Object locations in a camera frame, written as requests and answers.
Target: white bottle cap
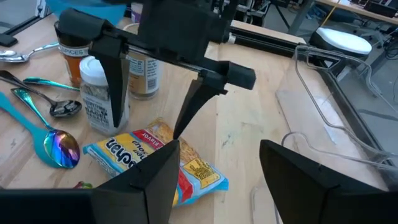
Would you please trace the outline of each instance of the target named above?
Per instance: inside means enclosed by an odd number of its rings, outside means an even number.
[[[104,69],[99,60],[93,56],[85,57],[80,61],[80,76],[84,82],[98,86],[108,86]]]

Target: spice bottle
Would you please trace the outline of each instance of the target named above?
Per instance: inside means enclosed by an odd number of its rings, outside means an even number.
[[[114,127],[108,82],[100,61],[93,56],[84,58],[80,62],[80,74],[80,94],[90,126],[105,135],[114,136],[129,120],[128,95],[124,100],[120,124]]]
[[[89,41],[65,35],[58,30],[58,21],[54,24],[60,51],[65,59],[70,81],[74,87],[80,86],[80,61],[88,56]]]
[[[138,33],[139,24],[130,24],[123,30]],[[129,92],[138,100],[153,98],[159,90],[161,62],[145,55],[129,52]]]

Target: noodle packet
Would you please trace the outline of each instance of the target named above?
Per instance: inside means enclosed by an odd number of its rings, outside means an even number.
[[[173,130],[161,119],[153,121],[146,129],[120,134],[104,141],[83,147],[111,177],[145,159],[173,139]],[[198,153],[180,140],[180,172],[173,206],[187,205],[199,197],[216,190],[228,190],[228,179]]]

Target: gray floor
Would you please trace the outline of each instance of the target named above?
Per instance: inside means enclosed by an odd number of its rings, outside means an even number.
[[[0,34],[35,14],[36,0],[0,0]]]
[[[287,21],[291,24],[294,20],[295,13],[292,10],[282,8]],[[271,6],[269,13],[266,17],[266,28],[277,30],[280,32],[287,32],[287,28],[284,25],[282,19],[277,13],[274,6]],[[303,24],[300,26],[298,35],[307,33],[308,30],[314,31],[319,26],[319,23],[315,19],[305,19]],[[325,27],[332,27],[333,29],[353,33],[354,28],[346,26],[344,24],[334,24],[332,22],[326,23]],[[372,52],[367,59],[367,63],[371,63],[377,56],[382,53],[383,49],[377,49],[373,47]],[[388,61],[380,70],[373,74],[372,80],[382,91],[382,96],[398,110],[398,82],[395,86],[395,93],[397,99],[394,101],[394,82],[398,77],[398,60]],[[398,118],[398,113],[394,111],[388,104],[380,97],[373,96],[370,91],[366,88],[364,82],[356,77],[347,76],[341,81],[343,91],[345,91],[349,100],[354,106],[360,111],[373,111],[378,114],[390,115]],[[366,124],[369,126],[372,133],[375,135],[381,146],[390,152],[398,154],[398,122],[387,117],[368,115],[366,113],[360,113]]]

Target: yellow snack bag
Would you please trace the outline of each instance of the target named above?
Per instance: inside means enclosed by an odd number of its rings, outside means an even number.
[[[111,177],[124,172],[160,149],[173,138],[173,130],[161,119],[146,129],[120,134],[83,148]],[[200,158],[182,138],[180,140],[180,173],[174,205],[193,203],[202,195],[216,190],[228,190],[228,180],[218,170]]]

